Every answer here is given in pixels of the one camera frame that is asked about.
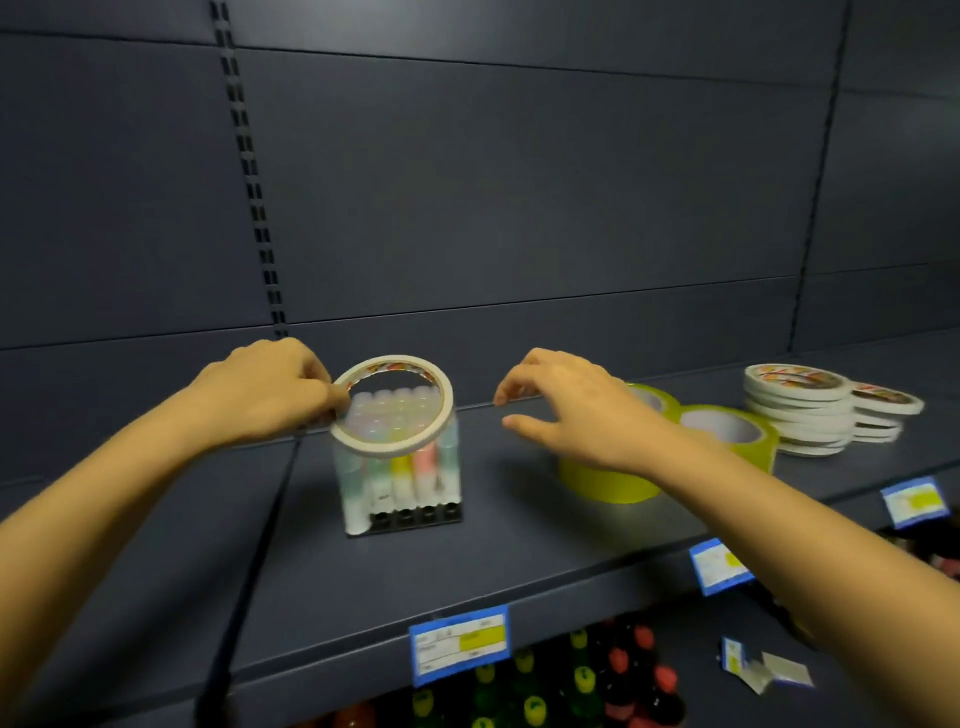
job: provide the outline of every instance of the panel seam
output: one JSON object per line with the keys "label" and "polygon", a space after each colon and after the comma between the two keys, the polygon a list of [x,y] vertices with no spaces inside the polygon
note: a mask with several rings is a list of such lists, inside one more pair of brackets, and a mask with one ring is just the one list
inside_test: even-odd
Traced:
{"label": "panel seam", "polygon": [[843,60],[847,51],[847,37],[850,34],[850,19],[853,1],[844,3],[843,15],[840,21],[840,39],[837,42],[836,58],[833,64],[833,79],[830,82],[830,96],[827,101],[827,114],[824,117],[824,137],[820,146],[820,159],[817,162],[817,177],[813,183],[813,198],[810,201],[810,215],[806,221],[804,236],[804,252],[800,262],[800,273],[797,281],[797,294],[793,302],[793,316],[790,318],[790,334],[787,338],[787,352],[793,353],[797,338],[797,323],[800,319],[801,299],[804,295],[807,268],[810,263],[810,250],[813,247],[813,233],[817,227],[817,212],[820,207],[820,195],[824,186],[824,175],[827,171],[827,157],[830,146],[830,137],[833,132],[833,120],[836,116],[837,99],[840,97],[840,74],[843,70]]}
{"label": "panel seam", "polygon": [[253,223],[253,238],[256,240],[260,258],[260,270],[263,284],[267,290],[267,305],[274,326],[274,338],[284,339],[289,335],[287,315],[283,309],[283,293],[280,290],[279,275],[276,270],[276,254],[267,224],[267,209],[263,201],[263,187],[260,180],[260,165],[253,150],[253,137],[250,117],[247,111],[247,98],[243,82],[240,79],[240,64],[233,43],[233,29],[230,26],[230,13],[226,2],[209,3],[210,18],[213,20],[213,35],[220,50],[221,70],[227,82],[227,98],[230,104],[230,118],[236,136],[237,152],[243,169],[244,184],[247,187],[247,199],[250,204],[250,216]]}

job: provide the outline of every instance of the red bottle cap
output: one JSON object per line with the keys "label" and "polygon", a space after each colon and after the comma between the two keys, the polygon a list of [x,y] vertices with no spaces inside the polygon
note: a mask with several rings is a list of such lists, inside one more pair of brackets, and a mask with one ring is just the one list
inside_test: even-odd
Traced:
{"label": "red bottle cap", "polygon": [[677,673],[666,665],[657,665],[654,668],[654,680],[657,687],[664,692],[677,691]]}
{"label": "red bottle cap", "polygon": [[634,627],[634,642],[642,649],[653,649],[654,631],[650,627]]}
{"label": "red bottle cap", "polygon": [[610,667],[619,675],[622,675],[630,667],[630,658],[627,653],[619,647],[614,647],[610,651]]}

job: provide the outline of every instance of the white cardboard core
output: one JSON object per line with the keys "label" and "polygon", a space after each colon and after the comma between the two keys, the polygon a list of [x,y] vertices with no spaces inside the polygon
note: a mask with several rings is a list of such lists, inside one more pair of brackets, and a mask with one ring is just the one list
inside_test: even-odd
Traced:
{"label": "white cardboard core", "polygon": [[747,445],[763,438],[763,430],[748,420],[716,409],[694,409],[680,416],[680,424],[703,429],[725,443]]}
{"label": "white cardboard core", "polygon": [[634,393],[634,397],[638,400],[643,400],[656,409],[661,415],[663,414],[663,400],[653,392],[647,392],[645,389],[637,389],[636,387],[631,387],[630,391]]}

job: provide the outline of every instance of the person's left hand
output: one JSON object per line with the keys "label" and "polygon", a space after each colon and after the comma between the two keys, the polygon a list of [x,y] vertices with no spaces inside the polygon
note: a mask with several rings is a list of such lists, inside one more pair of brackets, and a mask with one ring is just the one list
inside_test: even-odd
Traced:
{"label": "person's left hand", "polygon": [[292,431],[349,403],[316,354],[288,338],[234,349],[159,409],[176,412],[200,448],[215,449]]}

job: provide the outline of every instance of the price tag holder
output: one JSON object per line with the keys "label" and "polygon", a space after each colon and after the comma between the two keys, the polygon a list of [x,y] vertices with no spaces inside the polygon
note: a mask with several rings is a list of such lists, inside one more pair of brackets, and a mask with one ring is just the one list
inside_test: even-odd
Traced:
{"label": "price tag holder", "polygon": [[506,605],[435,619],[410,628],[414,687],[510,657]]}
{"label": "price tag holder", "polygon": [[754,578],[720,539],[710,539],[694,546],[690,550],[690,559],[704,596],[715,595]]}
{"label": "price tag holder", "polygon": [[907,480],[880,491],[897,529],[948,516],[950,511],[932,475]]}

